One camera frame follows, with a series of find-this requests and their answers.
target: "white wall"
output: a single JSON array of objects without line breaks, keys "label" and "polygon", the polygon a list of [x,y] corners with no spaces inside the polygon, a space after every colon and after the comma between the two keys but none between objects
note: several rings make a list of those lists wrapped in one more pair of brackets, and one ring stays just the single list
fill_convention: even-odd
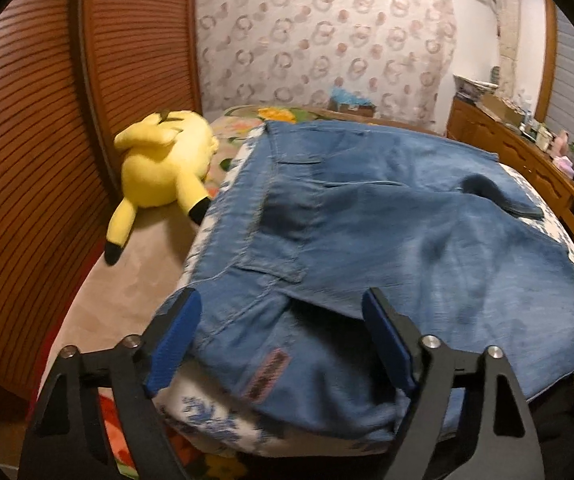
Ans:
[{"label": "white wall", "polygon": [[451,102],[456,93],[453,74],[489,81],[491,69],[498,65],[498,25],[496,13],[481,0],[453,0],[458,36],[449,72],[442,78],[435,108],[435,131],[443,134]]},{"label": "white wall", "polygon": [[520,0],[520,42],[516,59],[515,95],[524,90],[535,110],[547,46],[545,0]]}]

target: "pink object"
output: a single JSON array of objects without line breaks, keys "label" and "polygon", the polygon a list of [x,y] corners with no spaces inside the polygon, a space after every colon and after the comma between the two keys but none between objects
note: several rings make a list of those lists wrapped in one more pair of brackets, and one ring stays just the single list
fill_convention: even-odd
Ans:
[{"label": "pink object", "polygon": [[569,146],[567,143],[569,142],[569,134],[566,130],[560,130],[558,136],[554,139],[554,143],[551,146],[550,155],[553,158],[557,156],[565,156],[567,154],[567,150]]},{"label": "pink object", "polygon": [[574,165],[566,156],[557,156],[554,158],[554,166],[569,178],[574,177]]}]

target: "bed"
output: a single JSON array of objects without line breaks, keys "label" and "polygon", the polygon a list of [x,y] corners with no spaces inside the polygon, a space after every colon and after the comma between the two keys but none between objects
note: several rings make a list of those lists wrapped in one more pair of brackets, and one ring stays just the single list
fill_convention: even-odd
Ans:
[{"label": "bed", "polygon": [[[303,108],[272,112],[259,112],[257,107],[227,110],[212,123],[221,147],[206,180],[211,195],[226,193],[231,187],[238,168],[253,149],[253,139],[263,131],[263,118],[300,121],[322,117],[315,110]],[[574,263],[574,244],[551,209],[520,174],[503,168],[544,211],[542,221],[522,221],[566,245]],[[51,343],[45,370],[67,344],[88,352],[109,348],[127,334],[141,333],[162,301],[189,283],[209,232],[226,213],[218,206],[212,207],[197,229],[174,204],[139,212],[119,263],[107,267],[101,258],[91,269]],[[271,420],[230,397],[191,359],[183,362],[174,381],[174,397],[163,392],[157,402],[168,424],[201,452],[232,456],[239,450],[276,457],[361,456],[384,450],[382,445],[318,436],[298,428],[277,430]],[[110,398],[110,392],[104,395]]]}]

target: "pink bottle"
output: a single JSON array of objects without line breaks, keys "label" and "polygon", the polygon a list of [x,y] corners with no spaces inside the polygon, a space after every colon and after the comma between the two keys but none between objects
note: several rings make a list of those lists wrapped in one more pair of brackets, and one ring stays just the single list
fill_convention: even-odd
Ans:
[{"label": "pink bottle", "polygon": [[565,156],[569,149],[568,142],[569,134],[566,130],[560,130],[560,133],[554,139],[554,142],[551,145],[549,155],[551,155],[553,158],[556,158],[557,156]]}]

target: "yellow plush toy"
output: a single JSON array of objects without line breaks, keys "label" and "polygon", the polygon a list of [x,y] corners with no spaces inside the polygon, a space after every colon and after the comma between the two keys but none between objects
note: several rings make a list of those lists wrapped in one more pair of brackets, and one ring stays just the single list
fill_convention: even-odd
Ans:
[{"label": "yellow plush toy", "polygon": [[105,261],[115,264],[132,230],[139,207],[177,200],[183,212],[200,224],[209,207],[203,180],[218,140],[209,123],[195,112],[162,112],[132,124],[114,138],[126,153],[121,171],[123,201],[109,221]]}]

